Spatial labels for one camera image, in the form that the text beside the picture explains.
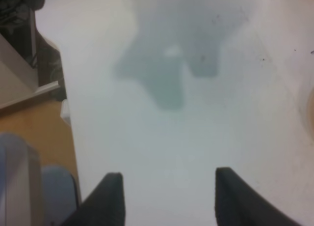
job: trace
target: wooden floor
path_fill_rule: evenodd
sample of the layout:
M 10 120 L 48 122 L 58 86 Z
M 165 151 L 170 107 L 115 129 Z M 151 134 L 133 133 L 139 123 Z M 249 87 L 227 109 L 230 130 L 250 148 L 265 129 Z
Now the wooden floor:
M 0 111 L 0 132 L 21 136 L 37 149 L 42 165 L 61 165 L 77 179 L 72 132 L 60 109 L 60 102 L 45 98 L 5 109 Z

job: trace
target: white desk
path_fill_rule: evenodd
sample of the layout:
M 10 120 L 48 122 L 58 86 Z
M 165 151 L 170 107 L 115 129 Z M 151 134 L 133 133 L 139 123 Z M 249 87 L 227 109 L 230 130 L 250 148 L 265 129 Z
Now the white desk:
M 124 175 L 127 225 L 215 225 L 230 166 L 313 225 L 314 147 L 299 112 L 314 0 L 46 0 L 86 198 Z

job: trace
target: desk surface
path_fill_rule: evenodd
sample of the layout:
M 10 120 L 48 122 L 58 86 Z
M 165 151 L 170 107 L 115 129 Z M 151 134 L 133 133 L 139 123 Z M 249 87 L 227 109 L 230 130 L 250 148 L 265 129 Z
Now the desk surface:
M 215 225 L 230 166 L 313 225 L 314 147 L 300 94 L 314 65 L 314 0 L 46 0 L 86 198 L 124 176 L 127 225 Z

